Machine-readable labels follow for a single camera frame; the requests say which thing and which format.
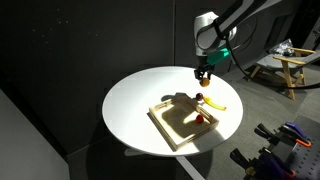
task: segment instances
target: equipment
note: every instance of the equipment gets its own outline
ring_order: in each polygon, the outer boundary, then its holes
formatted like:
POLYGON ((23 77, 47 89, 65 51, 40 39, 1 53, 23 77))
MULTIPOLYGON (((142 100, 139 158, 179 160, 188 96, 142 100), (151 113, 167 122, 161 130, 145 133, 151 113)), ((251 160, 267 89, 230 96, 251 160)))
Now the equipment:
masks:
POLYGON ((320 141, 306 135, 296 124, 285 122, 275 133, 259 124, 254 132, 270 145, 259 150, 259 157, 247 160, 235 148, 230 158, 245 170, 244 179, 319 179, 320 141))
POLYGON ((207 56, 224 48, 225 41, 235 36, 238 24, 278 2, 280 0, 237 0, 219 17, 213 12, 196 17, 194 36, 199 66, 194 71, 195 78, 200 81, 207 73, 207 78, 210 79, 214 65, 207 62, 207 56))

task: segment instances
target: table leg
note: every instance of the table leg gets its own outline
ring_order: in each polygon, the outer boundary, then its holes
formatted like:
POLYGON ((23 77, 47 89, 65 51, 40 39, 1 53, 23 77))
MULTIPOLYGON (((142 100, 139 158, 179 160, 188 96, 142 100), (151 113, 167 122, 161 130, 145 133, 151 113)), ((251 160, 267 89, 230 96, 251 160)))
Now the table leg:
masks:
POLYGON ((127 148, 126 151, 124 152, 124 155, 126 155, 126 156, 137 156, 137 155, 142 155, 142 154, 145 154, 145 153, 143 153, 141 151, 137 151, 132 148, 127 148))
POLYGON ((177 161, 181 164, 181 166, 189 173, 189 175, 194 180, 205 180, 202 175, 193 167, 193 165, 188 161, 188 159, 184 156, 176 157, 177 161))
MULTIPOLYGON (((137 156, 145 154, 141 151, 137 151, 132 148, 127 148, 124 152, 126 156, 137 156)), ((193 165, 188 161, 188 159, 184 156, 176 157, 177 161, 181 164, 181 166, 186 170, 186 172, 191 176, 194 180, 205 180, 202 175, 193 167, 193 165)))

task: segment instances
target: wooden tray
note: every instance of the wooden tray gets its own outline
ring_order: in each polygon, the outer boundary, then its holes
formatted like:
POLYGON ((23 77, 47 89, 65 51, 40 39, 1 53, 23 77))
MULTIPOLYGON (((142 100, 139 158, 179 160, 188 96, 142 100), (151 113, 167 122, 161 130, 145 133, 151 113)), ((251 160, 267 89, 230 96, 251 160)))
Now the wooden tray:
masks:
POLYGON ((174 96, 149 108, 151 119, 173 151, 214 129, 218 120, 186 94, 174 96), (198 114, 204 122, 195 122, 198 114))

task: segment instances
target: black cable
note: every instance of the black cable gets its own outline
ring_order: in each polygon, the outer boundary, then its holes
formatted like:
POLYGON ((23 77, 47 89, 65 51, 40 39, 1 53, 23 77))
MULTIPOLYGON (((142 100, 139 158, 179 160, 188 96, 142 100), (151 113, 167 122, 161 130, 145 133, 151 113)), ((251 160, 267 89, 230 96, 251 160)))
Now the black cable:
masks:
MULTIPOLYGON (((258 18, 257 18, 257 16, 254 16, 254 19, 255 19, 255 26, 254 26, 253 29, 246 23, 246 26, 251 30, 250 36, 249 36, 244 42, 242 42, 242 43, 239 44, 238 46, 232 48, 233 51, 236 50, 236 49, 238 49, 238 48, 241 47, 242 45, 246 44, 247 42, 249 42, 249 43, 248 43, 247 46, 246 46, 245 48, 243 48, 243 49, 246 49, 246 48, 250 45, 250 43, 251 43, 251 41, 252 41, 253 34, 256 32, 257 27, 258 27, 258 18)), ((231 70, 231 64, 232 64, 232 61, 230 61, 230 63, 229 63, 228 71, 227 71, 227 72, 230 72, 230 70, 231 70)))
POLYGON ((242 44, 240 44, 240 45, 232 48, 232 50, 238 49, 238 48, 241 47, 242 45, 246 44, 248 41, 250 41, 250 42, 247 44, 246 47, 249 46, 249 44, 250 44, 251 41, 252 41, 253 34, 256 32, 257 27, 258 27, 258 18, 257 18, 256 16, 254 16, 254 19, 255 19, 255 25, 254 25, 254 28, 253 28, 253 29, 246 23, 246 26, 251 30, 250 36, 249 36, 242 44))
POLYGON ((231 60, 233 61, 233 63, 236 65, 237 68, 240 69, 240 71, 250 80, 265 85, 265 86, 270 86, 270 87, 277 87, 277 88, 284 88, 284 89, 315 89, 315 88, 320 88, 320 82, 319 83, 315 83, 315 84, 311 84, 308 86, 299 86, 299 87, 288 87, 288 86, 280 86, 280 85, 272 85, 269 83, 265 83, 265 82, 261 82, 261 81, 257 81, 256 79, 251 78, 240 66, 239 62, 237 61, 236 57, 233 54, 233 50, 230 46, 230 41, 228 38, 224 37, 224 40, 226 41, 226 47, 229 50, 229 53, 231 55, 231 60))

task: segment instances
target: apple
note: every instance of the apple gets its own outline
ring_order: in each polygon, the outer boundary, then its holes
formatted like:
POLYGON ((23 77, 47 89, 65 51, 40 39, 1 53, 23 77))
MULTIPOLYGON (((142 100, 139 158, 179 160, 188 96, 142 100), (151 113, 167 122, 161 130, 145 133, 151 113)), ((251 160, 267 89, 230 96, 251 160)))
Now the apple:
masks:
POLYGON ((203 121, 204 121, 203 116, 201 114, 198 114, 198 116, 196 117, 196 122, 202 123, 203 121))
POLYGON ((202 94, 202 93, 197 93, 197 94, 196 94, 196 99, 197 99, 198 101, 201 101, 201 100, 203 99, 203 94, 202 94))

